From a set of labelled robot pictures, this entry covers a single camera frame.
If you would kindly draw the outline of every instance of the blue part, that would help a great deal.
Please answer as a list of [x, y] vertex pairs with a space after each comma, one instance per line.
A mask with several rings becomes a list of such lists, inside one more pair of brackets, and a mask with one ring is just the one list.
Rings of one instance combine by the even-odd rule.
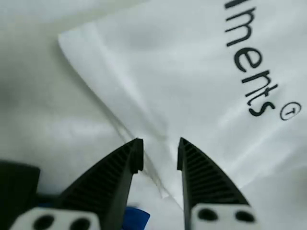
[[126, 207], [123, 230], [144, 230], [150, 214], [135, 207]]

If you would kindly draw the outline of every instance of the white plastic part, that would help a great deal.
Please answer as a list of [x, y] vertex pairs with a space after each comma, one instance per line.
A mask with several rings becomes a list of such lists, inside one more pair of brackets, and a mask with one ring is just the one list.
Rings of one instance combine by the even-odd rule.
[[[73, 225], [79, 225], [79, 228], [74, 228]], [[36, 207], [20, 215], [10, 230], [74, 229], [100, 230], [98, 216], [91, 212]]]
[[191, 230], [260, 230], [247, 205], [198, 204], [191, 210]]

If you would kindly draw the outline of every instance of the white fabric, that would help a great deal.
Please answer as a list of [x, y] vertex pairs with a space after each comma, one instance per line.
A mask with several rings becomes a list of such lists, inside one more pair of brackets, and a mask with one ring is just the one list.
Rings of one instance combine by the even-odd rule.
[[[279, 199], [305, 200], [296, 192], [300, 186], [284, 193], [276, 182], [269, 189], [279, 175], [306, 167], [307, 2], [225, 3], [152, 1], [64, 32], [59, 43], [96, 95], [132, 135], [145, 139], [150, 162], [179, 204], [183, 136], [259, 202], [265, 226], [277, 229], [270, 217], [286, 213]], [[249, 20], [249, 27], [236, 28]], [[258, 191], [266, 199], [257, 199]], [[291, 212], [306, 209], [293, 204]], [[304, 229], [302, 218], [287, 221]]]

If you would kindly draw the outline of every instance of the white bag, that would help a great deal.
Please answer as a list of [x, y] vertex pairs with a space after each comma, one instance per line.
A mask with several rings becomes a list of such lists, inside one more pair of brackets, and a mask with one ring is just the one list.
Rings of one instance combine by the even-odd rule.
[[149, 174], [181, 204], [180, 136], [239, 188], [305, 167], [306, 7], [152, 1], [64, 32], [59, 43], [97, 96], [144, 138]]

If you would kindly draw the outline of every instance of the black lettering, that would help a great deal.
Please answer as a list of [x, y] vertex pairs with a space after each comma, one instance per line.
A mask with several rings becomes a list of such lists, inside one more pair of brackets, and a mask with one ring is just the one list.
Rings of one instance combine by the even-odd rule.
[[262, 105], [261, 109], [260, 109], [260, 112], [256, 112], [255, 110], [253, 109], [249, 109], [249, 112], [250, 114], [252, 114], [253, 116], [261, 116], [264, 112], [265, 112], [265, 109], [270, 106], [272, 109], [275, 109], [275, 105], [271, 102], [266, 102]]
[[[248, 55], [248, 52], [256, 52], [258, 54], [258, 61], [253, 63], [250, 56]], [[261, 62], [262, 62], [262, 55], [261, 53], [254, 49], [254, 48], [251, 48], [251, 47], [246, 47], [246, 48], [243, 48], [243, 49], [240, 49], [238, 52], [236, 52], [235, 54], [235, 64], [236, 66], [238, 67], [239, 70], [241, 70], [242, 72], [246, 72], [246, 69], [244, 69], [240, 63], [240, 56], [241, 55], [245, 55], [246, 59], [248, 60], [248, 63], [249, 65], [252, 67], [252, 68], [257, 68]]]
[[268, 81], [267, 84], [266, 84], [265, 86], [263, 86], [263, 87], [261, 87], [261, 88], [259, 88], [259, 89], [257, 89], [257, 90], [254, 90], [254, 91], [252, 91], [252, 92], [249, 92], [249, 93], [246, 94], [245, 96], [246, 96], [246, 97], [251, 96], [253, 93], [255, 93], [255, 92], [257, 92], [257, 91], [259, 91], [259, 90], [262, 90], [262, 89], [264, 89], [265, 87], [267, 87], [267, 86], [270, 84], [270, 82], [271, 82], [271, 79], [268, 77], [269, 73], [270, 73], [270, 71], [267, 70], [267, 71], [264, 71], [264, 72], [262, 72], [262, 73], [259, 73], [259, 74], [256, 74], [256, 75], [254, 75], [254, 76], [251, 76], [251, 77], [249, 77], [249, 78], [243, 79], [243, 80], [242, 80], [242, 83], [246, 83], [246, 82], [249, 82], [249, 81], [253, 81], [253, 80], [255, 80], [255, 79], [257, 79], [257, 78], [260, 78], [260, 77], [264, 77], [264, 78]]
[[232, 45], [234, 45], [234, 44], [237, 44], [238, 42], [242, 42], [242, 41], [245, 41], [245, 40], [249, 39], [249, 37], [251, 36], [251, 32], [252, 32], [252, 29], [251, 29], [251, 27], [249, 26], [249, 24], [250, 24], [250, 23], [254, 20], [254, 18], [255, 18], [255, 17], [254, 17], [254, 14], [253, 14], [253, 11], [254, 11], [255, 9], [256, 9], [256, 7], [252, 8], [252, 9], [250, 9], [250, 10], [244, 11], [244, 12], [242, 12], [242, 13], [236, 14], [235, 16], [232, 16], [232, 17], [226, 19], [226, 21], [229, 21], [229, 20], [232, 20], [232, 19], [234, 19], [234, 18], [240, 17], [240, 16], [242, 16], [242, 15], [244, 15], [244, 14], [247, 14], [247, 15], [250, 16], [250, 19], [249, 19], [249, 21], [248, 21], [247, 23], [244, 23], [244, 24], [242, 24], [242, 25], [233, 27], [233, 28], [228, 29], [228, 30], [225, 31], [225, 32], [229, 32], [229, 31], [235, 30], [235, 29], [237, 29], [237, 28], [240, 28], [240, 27], [242, 27], [242, 26], [244, 26], [244, 27], [247, 28], [247, 30], [248, 30], [247, 35], [245, 35], [244, 37], [239, 38], [239, 39], [237, 39], [237, 40], [235, 40], [235, 41], [232, 41], [232, 42], [227, 43], [227, 44], [226, 44], [227, 47], [228, 47], [228, 46], [232, 46]]
[[225, 4], [225, 8], [228, 9], [230, 7], [234, 7], [234, 6], [239, 5], [239, 4], [241, 4], [241, 3], [245, 2], [245, 1], [247, 1], [247, 0], [233, 0], [233, 1], [230, 1], [230, 2]]
[[251, 105], [251, 102], [252, 102], [253, 100], [255, 100], [256, 98], [258, 98], [258, 97], [260, 97], [260, 96], [262, 96], [262, 95], [265, 95], [266, 97], [269, 96], [269, 92], [270, 92], [271, 90], [273, 90], [273, 89], [276, 89], [277, 87], [278, 87], [278, 84], [274, 85], [274, 86], [271, 87], [271, 88], [270, 88], [270, 87], [266, 88], [264, 92], [262, 92], [261, 94], [257, 95], [256, 97], [253, 97], [252, 99], [250, 99], [250, 100], [248, 101], [248, 105]]

